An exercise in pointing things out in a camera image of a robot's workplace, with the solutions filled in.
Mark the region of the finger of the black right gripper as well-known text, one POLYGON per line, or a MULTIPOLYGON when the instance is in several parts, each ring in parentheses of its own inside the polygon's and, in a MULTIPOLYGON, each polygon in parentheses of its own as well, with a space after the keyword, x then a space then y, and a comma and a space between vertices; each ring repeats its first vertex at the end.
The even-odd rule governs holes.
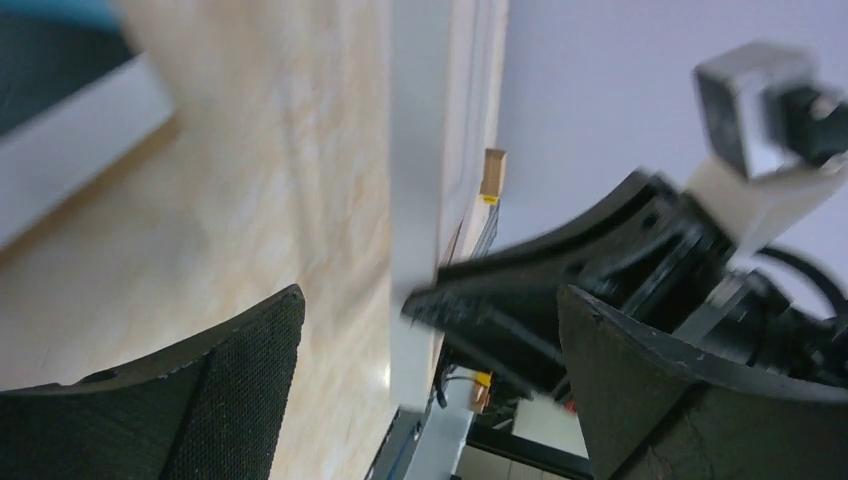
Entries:
POLYGON ((434 285, 413 291, 402 313, 426 315, 438 302, 489 296, 527 319, 561 285, 573 285, 657 330, 672 317, 665 302, 681 278, 683 196, 659 175, 635 171, 607 196, 540 237, 439 269, 434 285))

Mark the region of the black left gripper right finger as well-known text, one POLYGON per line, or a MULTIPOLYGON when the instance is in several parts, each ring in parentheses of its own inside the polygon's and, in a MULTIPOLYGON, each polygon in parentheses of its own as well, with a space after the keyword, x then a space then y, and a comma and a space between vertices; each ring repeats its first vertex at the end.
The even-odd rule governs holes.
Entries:
POLYGON ((843 479, 847 393, 748 367, 557 294, 560 339, 598 479, 843 479))

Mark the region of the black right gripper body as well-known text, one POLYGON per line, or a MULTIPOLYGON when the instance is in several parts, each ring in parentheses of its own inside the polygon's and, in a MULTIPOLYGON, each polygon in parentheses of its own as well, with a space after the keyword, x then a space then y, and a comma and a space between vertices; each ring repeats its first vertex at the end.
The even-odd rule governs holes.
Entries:
POLYGON ((636 373, 625 338, 641 327, 713 356, 810 382, 847 383, 847 302, 788 251, 762 254, 807 276, 834 315, 792 306, 763 274, 728 268, 732 242, 695 202, 666 192, 609 195, 536 239, 460 264, 473 294, 457 362, 554 398, 577 380, 636 373))

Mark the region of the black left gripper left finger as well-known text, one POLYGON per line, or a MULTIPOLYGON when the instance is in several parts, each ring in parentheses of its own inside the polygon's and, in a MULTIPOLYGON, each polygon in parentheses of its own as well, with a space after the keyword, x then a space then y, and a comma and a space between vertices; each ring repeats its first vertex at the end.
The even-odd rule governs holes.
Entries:
POLYGON ((2 477, 268 478, 304 318, 291 285, 75 384, 3 392, 2 477))

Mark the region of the light wooden picture frame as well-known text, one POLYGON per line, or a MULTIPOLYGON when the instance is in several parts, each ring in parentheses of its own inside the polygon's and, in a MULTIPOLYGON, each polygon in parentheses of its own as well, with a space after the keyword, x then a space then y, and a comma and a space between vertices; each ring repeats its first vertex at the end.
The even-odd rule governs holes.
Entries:
POLYGON ((497 143, 509 5, 395 1, 390 26, 390 391, 424 410, 441 338, 400 309, 437 268, 467 257, 487 213, 479 191, 497 143))

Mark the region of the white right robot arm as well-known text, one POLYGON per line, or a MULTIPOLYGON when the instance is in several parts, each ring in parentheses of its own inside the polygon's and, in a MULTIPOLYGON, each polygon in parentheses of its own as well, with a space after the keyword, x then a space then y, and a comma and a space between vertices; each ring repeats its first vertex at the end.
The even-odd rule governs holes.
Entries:
POLYGON ((402 311, 443 333, 451 363, 561 401, 570 392, 561 287, 671 331, 719 283, 732 255, 773 241, 846 181, 845 169, 791 169, 749 181, 710 158, 678 189, 638 169, 566 224, 442 267, 402 311))

